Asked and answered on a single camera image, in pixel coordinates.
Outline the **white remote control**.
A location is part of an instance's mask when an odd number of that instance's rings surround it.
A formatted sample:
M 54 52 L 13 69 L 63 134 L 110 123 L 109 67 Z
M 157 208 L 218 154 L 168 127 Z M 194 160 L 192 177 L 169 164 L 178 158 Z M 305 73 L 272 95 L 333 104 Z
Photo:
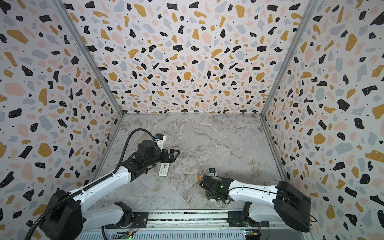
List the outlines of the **white remote control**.
M 166 177 L 168 175 L 170 163 L 161 163 L 159 176 Z

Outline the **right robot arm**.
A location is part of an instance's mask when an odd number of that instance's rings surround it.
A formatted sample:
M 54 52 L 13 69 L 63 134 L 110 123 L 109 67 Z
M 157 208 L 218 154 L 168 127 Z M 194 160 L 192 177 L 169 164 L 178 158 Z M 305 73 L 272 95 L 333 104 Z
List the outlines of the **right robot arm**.
M 267 221 L 268 217 L 275 217 L 296 231 L 310 231 L 311 199 L 288 182 L 259 186 L 205 175 L 199 186 L 215 201 L 225 204 L 244 202 L 242 218 L 248 223 L 260 223 Z

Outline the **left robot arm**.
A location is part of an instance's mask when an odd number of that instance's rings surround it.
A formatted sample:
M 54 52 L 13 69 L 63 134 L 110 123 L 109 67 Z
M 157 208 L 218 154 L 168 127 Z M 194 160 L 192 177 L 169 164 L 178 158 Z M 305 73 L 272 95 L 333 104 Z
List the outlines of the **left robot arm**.
M 95 210 L 90 208 L 115 189 L 146 174 L 156 164 L 173 163 L 180 151 L 163 149 L 164 142 L 165 139 L 142 141 L 116 172 L 70 192 L 60 190 L 55 193 L 38 227 L 51 240 L 74 240 L 84 232 L 107 225 L 134 226 L 133 210 L 123 202 Z

